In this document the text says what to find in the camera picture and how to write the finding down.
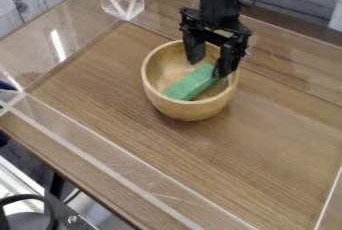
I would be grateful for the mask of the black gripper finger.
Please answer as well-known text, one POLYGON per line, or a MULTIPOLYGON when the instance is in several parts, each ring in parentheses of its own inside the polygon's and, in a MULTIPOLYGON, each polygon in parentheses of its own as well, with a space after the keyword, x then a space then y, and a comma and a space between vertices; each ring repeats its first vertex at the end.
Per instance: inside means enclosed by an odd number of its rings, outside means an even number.
POLYGON ((212 75, 225 78, 236 69, 240 59, 245 56, 247 42, 240 40, 219 41, 215 45, 220 49, 219 58, 213 65, 212 75))
POLYGON ((205 41, 196 32, 183 32, 183 44, 187 60, 191 64, 199 63, 205 54, 205 41))

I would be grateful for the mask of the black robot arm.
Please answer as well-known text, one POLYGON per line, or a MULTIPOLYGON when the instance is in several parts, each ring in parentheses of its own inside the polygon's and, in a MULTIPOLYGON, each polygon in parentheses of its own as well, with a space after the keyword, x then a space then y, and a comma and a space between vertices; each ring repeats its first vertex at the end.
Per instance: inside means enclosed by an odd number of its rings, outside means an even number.
POLYGON ((220 49, 212 70, 216 78, 225 78, 236 71, 247 54, 252 31, 239 21, 243 6, 243 0, 200 0, 197 9, 183 7, 179 11, 188 62, 196 64, 204 59, 207 43, 220 49))

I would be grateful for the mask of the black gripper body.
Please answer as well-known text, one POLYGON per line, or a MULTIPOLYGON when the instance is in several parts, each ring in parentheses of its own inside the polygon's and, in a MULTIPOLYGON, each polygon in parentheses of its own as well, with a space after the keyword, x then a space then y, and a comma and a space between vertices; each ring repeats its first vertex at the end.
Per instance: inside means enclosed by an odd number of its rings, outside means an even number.
POLYGON ((239 21, 243 0, 200 0, 197 8, 183 7, 180 31, 196 32, 205 42, 240 40, 248 43, 252 31, 239 21))

